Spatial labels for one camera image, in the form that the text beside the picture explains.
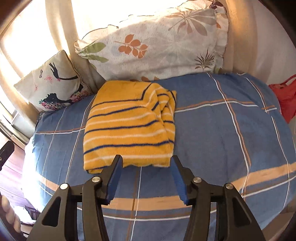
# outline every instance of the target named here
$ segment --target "black bird silhouette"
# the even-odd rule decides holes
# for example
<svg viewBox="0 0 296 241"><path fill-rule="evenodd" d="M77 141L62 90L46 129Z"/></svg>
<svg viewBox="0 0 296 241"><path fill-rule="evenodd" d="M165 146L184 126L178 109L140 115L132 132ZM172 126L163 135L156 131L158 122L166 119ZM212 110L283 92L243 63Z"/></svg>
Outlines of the black bird silhouette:
<svg viewBox="0 0 296 241"><path fill-rule="evenodd" d="M53 65L52 65L52 63L49 63L49 65L52 67L52 68L50 68L50 70L54 74L54 77L56 77L57 79L61 79L61 80L75 80L75 79L78 79L77 75L75 75L74 77L71 77L71 78L61 78L61 77L59 77L59 74L57 72L56 66L54 65L54 62L53 62Z"/></svg>
<svg viewBox="0 0 296 241"><path fill-rule="evenodd" d="M80 83L79 88L78 88L78 90L75 93L81 92L82 89L83 89L83 85ZM59 103L59 104L64 104L64 103L73 104L73 102L72 102L71 99L69 99L69 100L60 100L57 97L57 94L56 93L48 94L47 97L44 100L42 100L41 102L45 102L45 103Z"/></svg>

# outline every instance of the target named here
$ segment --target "cushion with bird print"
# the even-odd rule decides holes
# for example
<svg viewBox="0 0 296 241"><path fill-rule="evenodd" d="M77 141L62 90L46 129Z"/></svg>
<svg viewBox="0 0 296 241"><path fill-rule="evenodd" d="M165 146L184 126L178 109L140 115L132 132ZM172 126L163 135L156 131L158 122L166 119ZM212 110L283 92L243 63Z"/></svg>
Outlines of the cushion with bird print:
<svg viewBox="0 0 296 241"><path fill-rule="evenodd" d="M55 111L91 95L64 50L14 85L38 110Z"/></svg>

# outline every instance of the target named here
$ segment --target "folded towel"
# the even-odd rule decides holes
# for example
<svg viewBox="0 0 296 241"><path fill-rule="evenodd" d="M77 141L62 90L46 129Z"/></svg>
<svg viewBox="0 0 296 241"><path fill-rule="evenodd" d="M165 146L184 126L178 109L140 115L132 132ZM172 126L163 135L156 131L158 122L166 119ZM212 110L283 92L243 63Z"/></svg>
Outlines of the folded towel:
<svg viewBox="0 0 296 241"><path fill-rule="evenodd" d="M99 173L115 155L123 166L168 167L175 140L176 91L157 83L107 81L85 127L84 169Z"/></svg>

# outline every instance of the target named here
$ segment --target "bed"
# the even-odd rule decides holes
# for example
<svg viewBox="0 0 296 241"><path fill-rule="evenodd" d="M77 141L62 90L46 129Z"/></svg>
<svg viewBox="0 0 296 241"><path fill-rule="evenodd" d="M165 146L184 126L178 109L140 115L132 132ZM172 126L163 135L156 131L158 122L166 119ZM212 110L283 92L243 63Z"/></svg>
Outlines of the bed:
<svg viewBox="0 0 296 241"><path fill-rule="evenodd" d="M293 139L273 92L248 74L191 74L157 82L177 91L174 154L208 183L233 183L264 228L296 190ZM38 120L25 150L23 191L39 211L60 184L92 177L83 170L82 143L93 99ZM81 205L77 209L83 240ZM103 213L110 240L182 240L190 207L180 201L168 168L129 166ZM212 203L209 240L214 230Z"/></svg>

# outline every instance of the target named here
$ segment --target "decorative cushion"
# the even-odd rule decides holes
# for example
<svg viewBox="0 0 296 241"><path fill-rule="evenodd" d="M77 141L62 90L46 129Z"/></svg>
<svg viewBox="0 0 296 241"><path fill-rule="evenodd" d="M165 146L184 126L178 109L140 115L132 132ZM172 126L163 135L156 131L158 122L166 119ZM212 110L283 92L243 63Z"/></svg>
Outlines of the decorative cushion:
<svg viewBox="0 0 296 241"><path fill-rule="evenodd" d="M37 109L55 111L92 94L64 50L31 71L14 87Z"/></svg>
<svg viewBox="0 0 296 241"><path fill-rule="evenodd" d="M201 10L201 2L208 9ZM187 1L153 16L130 16L118 27L108 26L76 41L75 49L106 80L151 81L218 71L228 31L220 5Z"/></svg>

